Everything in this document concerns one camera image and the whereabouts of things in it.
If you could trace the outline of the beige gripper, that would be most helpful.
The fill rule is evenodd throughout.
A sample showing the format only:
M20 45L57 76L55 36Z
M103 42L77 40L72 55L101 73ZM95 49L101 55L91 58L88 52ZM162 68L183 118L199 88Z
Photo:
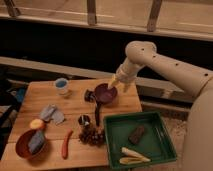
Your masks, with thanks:
M137 67L135 64L131 62L125 61L123 62L116 71L116 74L112 75L108 83L108 88L112 89L118 84L118 81L124 84L123 92L127 92L130 83L136 78L137 75Z

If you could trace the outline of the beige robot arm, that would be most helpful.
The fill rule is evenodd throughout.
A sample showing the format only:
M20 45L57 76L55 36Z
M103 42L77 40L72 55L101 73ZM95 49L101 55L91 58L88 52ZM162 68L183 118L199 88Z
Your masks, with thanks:
M126 59L108 88L123 83L125 90L145 66L195 97L188 116L181 171L213 171L213 71L157 53L152 42L132 41Z

